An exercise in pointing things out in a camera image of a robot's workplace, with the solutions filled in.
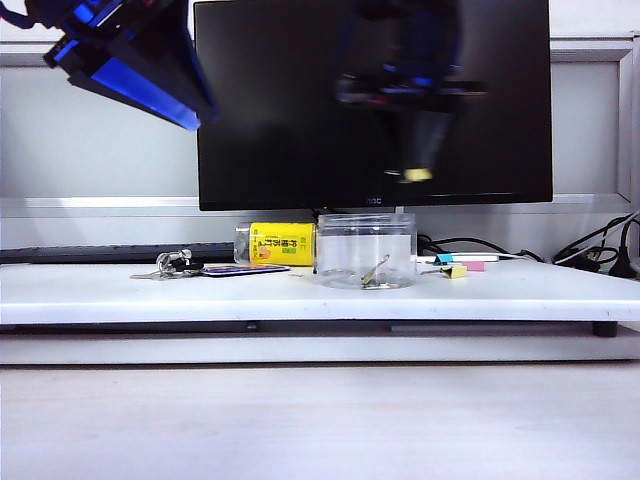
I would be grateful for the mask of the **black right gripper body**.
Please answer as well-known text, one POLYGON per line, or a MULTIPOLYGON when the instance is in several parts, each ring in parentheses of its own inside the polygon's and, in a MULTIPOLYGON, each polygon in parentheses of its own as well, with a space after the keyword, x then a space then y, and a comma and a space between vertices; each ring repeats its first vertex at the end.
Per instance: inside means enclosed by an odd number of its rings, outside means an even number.
POLYGON ((363 108, 454 108, 464 100, 484 97, 482 81, 404 76, 393 70, 343 73, 335 83, 335 98, 344 105, 363 108))

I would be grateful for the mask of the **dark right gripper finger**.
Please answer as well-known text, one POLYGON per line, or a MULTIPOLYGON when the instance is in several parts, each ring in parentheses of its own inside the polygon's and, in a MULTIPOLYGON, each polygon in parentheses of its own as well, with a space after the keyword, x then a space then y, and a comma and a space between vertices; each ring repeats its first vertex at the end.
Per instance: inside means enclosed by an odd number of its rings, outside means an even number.
POLYGON ((438 160, 453 115, 447 112, 424 111, 419 116, 419 164, 433 168, 438 160))
POLYGON ((399 168, 407 170, 420 167, 421 113, 400 111, 395 112, 393 117, 399 168))

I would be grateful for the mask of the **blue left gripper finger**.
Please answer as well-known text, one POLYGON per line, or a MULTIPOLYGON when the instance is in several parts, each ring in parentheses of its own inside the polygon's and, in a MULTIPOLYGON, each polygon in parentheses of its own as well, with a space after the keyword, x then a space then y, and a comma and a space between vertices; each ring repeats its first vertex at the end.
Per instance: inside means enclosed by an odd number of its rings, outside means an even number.
POLYGON ((143 110, 186 130, 200 127, 195 114, 151 78, 150 59, 140 55, 71 55, 69 82, 81 89, 143 110))

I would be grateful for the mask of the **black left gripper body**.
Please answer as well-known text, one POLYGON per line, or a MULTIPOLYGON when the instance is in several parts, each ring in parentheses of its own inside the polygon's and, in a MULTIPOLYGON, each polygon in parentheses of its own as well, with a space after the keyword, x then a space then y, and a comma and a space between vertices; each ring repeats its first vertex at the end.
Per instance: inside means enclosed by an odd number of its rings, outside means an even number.
POLYGON ((144 35, 187 28, 186 1, 29 1, 27 24, 64 32, 44 56, 68 75, 71 55, 140 55, 150 59, 144 35))

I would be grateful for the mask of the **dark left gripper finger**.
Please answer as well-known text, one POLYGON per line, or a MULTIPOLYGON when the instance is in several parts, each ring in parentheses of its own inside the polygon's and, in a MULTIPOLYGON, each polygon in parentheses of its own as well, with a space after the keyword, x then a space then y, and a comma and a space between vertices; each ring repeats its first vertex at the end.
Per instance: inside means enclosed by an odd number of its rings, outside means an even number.
POLYGON ((219 108, 186 28, 152 29, 144 35, 152 80, 188 107, 200 122, 217 119, 219 108))

